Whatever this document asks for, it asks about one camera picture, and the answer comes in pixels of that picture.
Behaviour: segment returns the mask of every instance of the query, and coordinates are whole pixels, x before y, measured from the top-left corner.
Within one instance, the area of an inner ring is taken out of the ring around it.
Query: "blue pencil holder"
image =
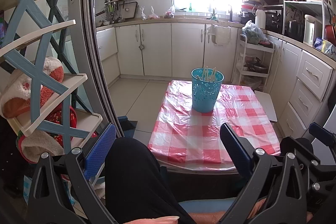
[[[207,113],[213,110],[219,90],[221,89],[224,75],[219,71],[216,72],[214,82],[207,82],[200,80],[197,76],[202,78],[203,68],[194,69],[191,72],[193,79],[193,109]]]

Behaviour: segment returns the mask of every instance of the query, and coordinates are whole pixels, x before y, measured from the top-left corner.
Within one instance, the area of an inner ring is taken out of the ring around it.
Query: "black pants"
[[[105,159],[105,197],[119,223],[179,216],[179,223],[195,224],[174,198],[153,154],[135,139],[119,138],[112,145]]]

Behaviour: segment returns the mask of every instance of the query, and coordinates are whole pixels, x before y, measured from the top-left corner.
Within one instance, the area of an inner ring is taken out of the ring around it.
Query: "plastic tablecloth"
[[[167,87],[148,148],[177,169],[235,172],[219,136],[224,122],[254,148],[280,153],[275,131],[250,87],[221,85],[214,110],[200,113],[192,109],[192,83],[177,80]]]

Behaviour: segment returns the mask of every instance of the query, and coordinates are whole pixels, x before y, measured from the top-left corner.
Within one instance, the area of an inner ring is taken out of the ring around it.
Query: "drawer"
[[[292,136],[295,139],[302,137],[307,129],[289,102],[279,119],[279,123],[285,136]]]
[[[305,83],[320,101],[327,90],[331,72],[332,68],[329,65],[310,53],[302,51],[297,77]]]
[[[114,28],[97,32],[97,44],[100,60],[103,61],[118,52],[116,32]]]
[[[289,102],[295,109],[306,127],[310,125],[322,103],[316,96],[298,79]]]

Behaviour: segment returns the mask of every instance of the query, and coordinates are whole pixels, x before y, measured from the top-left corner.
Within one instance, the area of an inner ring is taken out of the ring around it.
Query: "white thermos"
[[[258,9],[255,12],[255,25],[260,29],[265,29],[266,26],[266,14],[264,10]]]

